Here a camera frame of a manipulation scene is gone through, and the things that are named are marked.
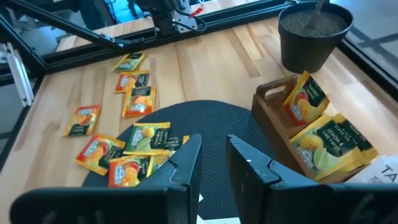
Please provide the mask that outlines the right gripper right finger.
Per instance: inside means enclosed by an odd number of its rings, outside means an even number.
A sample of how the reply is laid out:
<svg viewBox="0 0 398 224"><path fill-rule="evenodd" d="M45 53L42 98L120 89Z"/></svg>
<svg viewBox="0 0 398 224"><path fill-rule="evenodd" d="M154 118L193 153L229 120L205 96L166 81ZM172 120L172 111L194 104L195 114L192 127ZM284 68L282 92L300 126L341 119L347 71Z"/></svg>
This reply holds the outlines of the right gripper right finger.
<svg viewBox="0 0 398 224"><path fill-rule="evenodd" d="M226 163L241 224L398 224L397 184L319 184L232 134Z"/></svg>

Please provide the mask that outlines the green plant in black pot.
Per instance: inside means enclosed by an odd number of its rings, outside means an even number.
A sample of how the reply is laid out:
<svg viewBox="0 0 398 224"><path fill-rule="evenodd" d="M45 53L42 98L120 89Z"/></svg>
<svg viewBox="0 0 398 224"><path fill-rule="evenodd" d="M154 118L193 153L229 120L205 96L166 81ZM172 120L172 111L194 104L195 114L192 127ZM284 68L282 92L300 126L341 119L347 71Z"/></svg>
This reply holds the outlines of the green plant in black pot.
<svg viewBox="0 0 398 224"><path fill-rule="evenodd" d="M353 25L346 8L324 0L297 3L278 18L281 61L294 73L317 72Z"/></svg>

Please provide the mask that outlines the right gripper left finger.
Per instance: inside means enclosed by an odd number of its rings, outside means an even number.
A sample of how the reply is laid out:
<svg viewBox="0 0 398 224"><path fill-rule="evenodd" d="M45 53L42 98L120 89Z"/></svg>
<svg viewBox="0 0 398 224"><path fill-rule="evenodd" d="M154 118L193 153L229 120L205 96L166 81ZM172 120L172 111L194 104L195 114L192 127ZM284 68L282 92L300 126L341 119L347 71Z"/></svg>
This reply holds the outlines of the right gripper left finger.
<svg viewBox="0 0 398 224"><path fill-rule="evenodd" d="M196 224L201 136L194 134L154 174L133 188L31 190L11 205L11 224Z"/></svg>

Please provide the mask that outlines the round dark woven placemat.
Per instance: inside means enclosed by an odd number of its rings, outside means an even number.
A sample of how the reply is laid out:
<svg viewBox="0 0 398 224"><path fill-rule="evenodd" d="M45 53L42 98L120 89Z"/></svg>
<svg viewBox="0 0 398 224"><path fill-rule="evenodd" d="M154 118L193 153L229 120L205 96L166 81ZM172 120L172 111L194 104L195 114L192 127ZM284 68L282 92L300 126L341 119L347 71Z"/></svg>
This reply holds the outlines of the round dark woven placemat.
<svg viewBox="0 0 398 224"><path fill-rule="evenodd" d="M170 122L170 136L201 136L201 178L197 218L235 218L238 209L226 163L226 138L235 135L265 155L276 154L252 113L220 101L198 100L172 105L140 120L140 123ZM108 175L90 172L83 187L108 187Z"/></svg>

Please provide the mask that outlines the white metal bar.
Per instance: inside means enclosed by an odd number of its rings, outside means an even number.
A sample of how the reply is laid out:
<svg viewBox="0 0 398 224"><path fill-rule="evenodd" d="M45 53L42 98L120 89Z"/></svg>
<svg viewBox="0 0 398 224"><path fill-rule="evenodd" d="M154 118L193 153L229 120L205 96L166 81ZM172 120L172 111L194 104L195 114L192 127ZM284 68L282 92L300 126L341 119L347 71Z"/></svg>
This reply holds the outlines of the white metal bar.
<svg viewBox="0 0 398 224"><path fill-rule="evenodd" d="M16 85L23 107L31 106L34 100L34 93L23 64L22 58L17 49L8 42L1 44L3 47L9 68Z"/></svg>

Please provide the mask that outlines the mango orange tea bag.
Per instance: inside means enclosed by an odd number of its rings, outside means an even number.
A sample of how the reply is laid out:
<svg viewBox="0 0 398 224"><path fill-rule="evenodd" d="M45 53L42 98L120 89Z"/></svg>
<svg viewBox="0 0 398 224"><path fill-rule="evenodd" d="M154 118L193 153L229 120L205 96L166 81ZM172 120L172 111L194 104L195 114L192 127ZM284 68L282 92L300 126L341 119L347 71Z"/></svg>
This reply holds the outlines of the mango orange tea bag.
<svg viewBox="0 0 398 224"><path fill-rule="evenodd" d="M154 112L156 92L154 86L127 89L122 115L124 117L142 116Z"/></svg>
<svg viewBox="0 0 398 224"><path fill-rule="evenodd" d="M149 82L149 71L139 70L135 72L122 72L114 91L125 93L128 89L147 86Z"/></svg>
<svg viewBox="0 0 398 224"><path fill-rule="evenodd" d="M63 136L72 137L90 135L95 129L100 111L100 105L76 107L72 116L68 120Z"/></svg>
<svg viewBox="0 0 398 224"><path fill-rule="evenodd" d="M108 187L135 187L152 173L152 156L130 155L109 161Z"/></svg>
<svg viewBox="0 0 398 224"><path fill-rule="evenodd" d="M104 134L95 134L75 158L75 162L99 175L109 170L109 161L123 155L126 143Z"/></svg>
<svg viewBox="0 0 398 224"><path fill-rule="evenodd" d="M283 102L283 106L295 125L300 126L314 122L326 110L329 103L319 84L307 71L304 71Z"/></svg>

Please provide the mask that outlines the brown wooden tea organizer box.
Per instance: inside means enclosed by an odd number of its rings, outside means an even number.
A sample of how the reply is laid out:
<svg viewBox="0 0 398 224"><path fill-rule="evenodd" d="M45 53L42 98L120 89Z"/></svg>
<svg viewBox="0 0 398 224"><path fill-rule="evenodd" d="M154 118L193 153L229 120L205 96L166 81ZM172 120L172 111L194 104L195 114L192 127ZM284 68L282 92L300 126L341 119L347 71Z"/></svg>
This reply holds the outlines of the brown wooden tea organizer box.
<svg viewBox="0 0 398 224"><path fill-rule="evenodd" d="M292 137L311 124L296 126L283 106L283 102L294 89L299 76L301 75L292 75L258 86L253 95L252 113L276 151L280 163L317 182L343 182L362 171L370 163L344 174L339 174L336 171L321 180L316 180L290 142ZM325 110L320 116L324 114L332 118L336 115Z"/></svg>

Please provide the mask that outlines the white Tazo tea packet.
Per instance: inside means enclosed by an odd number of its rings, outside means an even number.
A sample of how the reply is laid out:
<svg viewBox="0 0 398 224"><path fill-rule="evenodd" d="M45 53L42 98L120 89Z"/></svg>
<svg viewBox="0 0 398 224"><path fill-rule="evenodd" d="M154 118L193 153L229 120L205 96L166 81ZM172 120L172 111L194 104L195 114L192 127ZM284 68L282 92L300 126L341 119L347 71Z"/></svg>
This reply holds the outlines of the white Tazo tea packet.
<svg viewBox="0 0 398 224"><path fill-rule="evenodd" d="M398 184L398 155L383 155L346 183Z"/></svg>

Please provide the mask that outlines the black aluminium table frame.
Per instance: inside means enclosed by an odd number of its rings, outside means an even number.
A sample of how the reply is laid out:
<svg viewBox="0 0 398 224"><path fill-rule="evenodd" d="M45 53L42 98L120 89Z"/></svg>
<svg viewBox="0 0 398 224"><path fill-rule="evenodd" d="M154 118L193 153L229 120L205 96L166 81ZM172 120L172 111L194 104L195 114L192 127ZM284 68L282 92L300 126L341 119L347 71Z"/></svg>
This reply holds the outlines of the black aluminium table frame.
<svg viewBox="0 0 398 224"><path fill-rule="evenodd" d="M187 33L159 37L153 28L148 28L119 37L109 37L78 27L65 19L57 17L25 1L0 0L0 6L6 6L10 9L21 11L46 24L50 24L90 41L88 45L41 57L23 41L7 20L0 15L0 43L10 43L17 48L22 54L22 58L34 78L42 78L51 73L88 65L122 54L138 52L199 36L199 33L189 31ZM277 0L276 2L272 2L271 0L260 0L231 7L229 9L211 12L201 17L201 19L206 22L206 30L204 33L209 34L245 25L250 22L269 19L277 16L279 12L290 6L292 6L292 3L284 2L284 0Z"/></svg>

